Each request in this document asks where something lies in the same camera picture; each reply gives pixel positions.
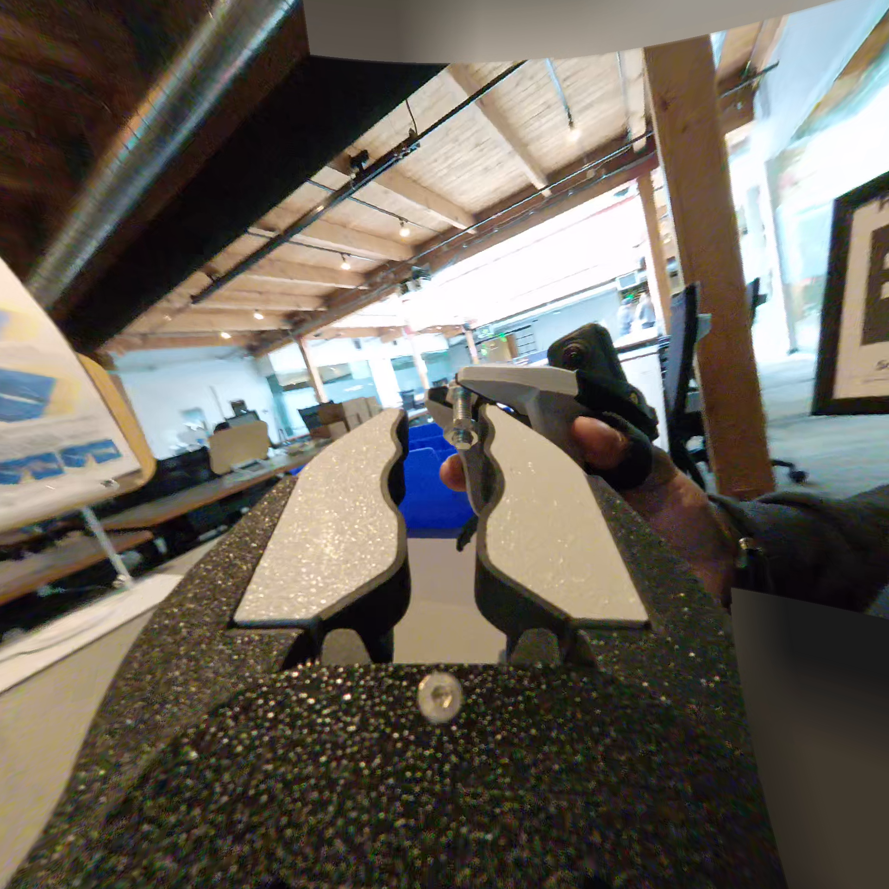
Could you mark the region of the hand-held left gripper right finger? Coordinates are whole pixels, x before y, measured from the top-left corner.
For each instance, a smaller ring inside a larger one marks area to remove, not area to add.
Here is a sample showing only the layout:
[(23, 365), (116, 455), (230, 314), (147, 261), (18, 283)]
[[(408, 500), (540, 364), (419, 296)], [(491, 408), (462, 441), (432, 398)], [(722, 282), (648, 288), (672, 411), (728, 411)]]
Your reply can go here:
[(498, 406), (479, 412), (493, 490), (476, 531), (476, 604), (507, 639), (546, 629), (645, 631), (649, 613), (592, 479), (557, 444)]

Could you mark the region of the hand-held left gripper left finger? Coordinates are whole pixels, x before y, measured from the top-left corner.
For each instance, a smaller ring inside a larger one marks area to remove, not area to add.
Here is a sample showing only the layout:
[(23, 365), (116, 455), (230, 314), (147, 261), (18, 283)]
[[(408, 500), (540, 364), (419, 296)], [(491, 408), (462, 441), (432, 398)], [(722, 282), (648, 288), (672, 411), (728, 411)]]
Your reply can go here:
[(385, 639), (410, 602), (407, 417), (387, 408), (325, 447), (297, 477), (238, 604), (239, 628), (345, 628)]

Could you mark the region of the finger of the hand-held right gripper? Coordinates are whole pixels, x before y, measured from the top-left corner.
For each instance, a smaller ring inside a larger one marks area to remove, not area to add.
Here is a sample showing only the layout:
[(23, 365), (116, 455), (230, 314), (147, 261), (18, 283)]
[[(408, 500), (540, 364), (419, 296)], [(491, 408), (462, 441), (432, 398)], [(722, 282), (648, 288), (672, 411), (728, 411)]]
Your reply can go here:
[(459, 445), (465, 490), (476, 517), (482, 517), (490, 501), (490, 465), (480, 434), (471, 435), (470, 444)]
[(584, 416), (575, 372), (553, 366), (475, 364), (458, 371), (456, 382), (527, 417), (541, 435), (566, 434)]

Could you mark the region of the metal bolt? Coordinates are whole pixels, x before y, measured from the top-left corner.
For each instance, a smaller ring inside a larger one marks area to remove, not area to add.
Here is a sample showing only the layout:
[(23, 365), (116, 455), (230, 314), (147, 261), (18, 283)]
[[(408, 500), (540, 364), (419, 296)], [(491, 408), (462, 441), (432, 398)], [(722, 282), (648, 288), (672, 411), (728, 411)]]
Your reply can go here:
[(448, 397), (451, 405), (451, 426), (466, 428), (472, 423), (481, 435), (478, 410), (481, 396), (458, 382), (450, 384)]

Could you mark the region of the person's right forearm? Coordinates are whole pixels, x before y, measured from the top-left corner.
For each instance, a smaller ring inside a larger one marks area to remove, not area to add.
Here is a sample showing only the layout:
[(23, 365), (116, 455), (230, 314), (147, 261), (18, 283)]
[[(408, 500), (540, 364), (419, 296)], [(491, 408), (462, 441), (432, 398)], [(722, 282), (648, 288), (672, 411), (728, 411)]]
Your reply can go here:
[(732, 553), (730, 590), (866, 612), (888, 583), (888, 486), (845, 499), (709, 498)]

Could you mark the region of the person's right hand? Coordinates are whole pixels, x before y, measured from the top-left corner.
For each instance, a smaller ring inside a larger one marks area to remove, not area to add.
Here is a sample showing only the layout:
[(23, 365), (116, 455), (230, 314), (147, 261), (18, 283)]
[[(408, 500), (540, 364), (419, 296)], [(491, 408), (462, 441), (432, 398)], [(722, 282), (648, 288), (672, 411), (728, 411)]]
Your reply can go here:
[[(630, 437), (601, 419), (577, 418), (572, 438), (599, 475), (620, 469), (630, 456)], [(645, 481), (621, 496), (686, 563), (705, 591), (730, 611), (738, 539), (705, 492), (656, 447)]]

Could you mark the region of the large blue plastic bin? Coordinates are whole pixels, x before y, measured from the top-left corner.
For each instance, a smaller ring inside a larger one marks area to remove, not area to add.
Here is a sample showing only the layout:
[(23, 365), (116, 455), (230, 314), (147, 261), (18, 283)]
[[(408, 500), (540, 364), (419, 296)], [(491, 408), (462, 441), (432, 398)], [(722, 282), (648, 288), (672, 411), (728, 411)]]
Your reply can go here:
[(440, 478), (440, 468), (455, 453), (438, 425), (408, 428), (401, 511), (410, 538), (455, 539), (474, 517), (468, 496), (452, 491)]

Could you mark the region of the black mesh office chair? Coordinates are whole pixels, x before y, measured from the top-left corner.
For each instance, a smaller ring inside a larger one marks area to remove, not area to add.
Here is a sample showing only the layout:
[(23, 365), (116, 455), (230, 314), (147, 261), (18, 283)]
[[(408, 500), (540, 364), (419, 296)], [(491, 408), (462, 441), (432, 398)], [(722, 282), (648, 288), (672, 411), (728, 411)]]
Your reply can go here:
[(710, 467), (702, 395), (693, 388), (695, 350), (709, 332), (710, 317), (699, 312), (701, 287), (689, 283), (671, 299), (670, 334), (659, 342), (666, 432), (674, 463), (704, 486), (699, 465)]

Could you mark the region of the cardboard box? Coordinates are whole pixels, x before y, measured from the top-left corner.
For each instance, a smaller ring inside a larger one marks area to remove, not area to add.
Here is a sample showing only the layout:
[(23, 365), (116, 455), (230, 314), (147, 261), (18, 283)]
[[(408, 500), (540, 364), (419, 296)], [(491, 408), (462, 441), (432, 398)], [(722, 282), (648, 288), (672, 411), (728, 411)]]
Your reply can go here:
[(223, 476), (243, 464), (265, 461), (269, 456), (268, 424), (261, 419), (229, 424), (207, 439), (210, 469)]

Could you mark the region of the framed black white poster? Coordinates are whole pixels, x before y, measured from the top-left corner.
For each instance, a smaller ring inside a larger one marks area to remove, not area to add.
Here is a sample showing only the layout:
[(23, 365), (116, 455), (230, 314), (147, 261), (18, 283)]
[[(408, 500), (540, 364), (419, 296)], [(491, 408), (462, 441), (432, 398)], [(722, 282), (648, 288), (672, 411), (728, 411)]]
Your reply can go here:
[(810, 413), (888, 413), (887, 172), (833, 205)]

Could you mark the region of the white base document stand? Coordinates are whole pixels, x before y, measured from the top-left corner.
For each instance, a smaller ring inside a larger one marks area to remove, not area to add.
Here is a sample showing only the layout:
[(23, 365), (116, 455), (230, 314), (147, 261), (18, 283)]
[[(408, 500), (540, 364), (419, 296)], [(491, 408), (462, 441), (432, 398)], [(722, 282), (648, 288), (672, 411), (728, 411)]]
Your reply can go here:
[(135, 582), (94, 507), (150, 480), (155, 461), (117, 386), (79, 356), (46, 311), (2, 262), (1, 268), (2, 546), (53, 519), (83, 519), (88, 534), (45, 557), (93, 550), (111, 562), (117, 590), (54, 627), (2, 644), (1, 689), (14, 687), (62, 659), (151, 613), (180, 577), (162, 573)]

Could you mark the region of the wooden support post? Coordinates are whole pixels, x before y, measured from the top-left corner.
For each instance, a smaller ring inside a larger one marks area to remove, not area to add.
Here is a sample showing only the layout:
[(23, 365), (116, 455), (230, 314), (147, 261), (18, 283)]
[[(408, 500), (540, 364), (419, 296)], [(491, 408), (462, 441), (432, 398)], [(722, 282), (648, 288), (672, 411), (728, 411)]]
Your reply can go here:
[(685, 283), (711, 328), (696, 350), (707, 453), (722, 495), (774, 489), (709, 35), (645, 47), (654, 137)]

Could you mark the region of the silver spiral air duct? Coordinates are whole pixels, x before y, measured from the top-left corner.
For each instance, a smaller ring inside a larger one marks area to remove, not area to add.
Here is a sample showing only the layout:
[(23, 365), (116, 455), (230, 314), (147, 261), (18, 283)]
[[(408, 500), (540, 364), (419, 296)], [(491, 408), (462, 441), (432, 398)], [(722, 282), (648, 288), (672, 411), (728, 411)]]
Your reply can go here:
[(49, 310), (70, 290), (300, 5), (212, 2), (100, 157), (29, 273), (25, 286), (37, 304)]

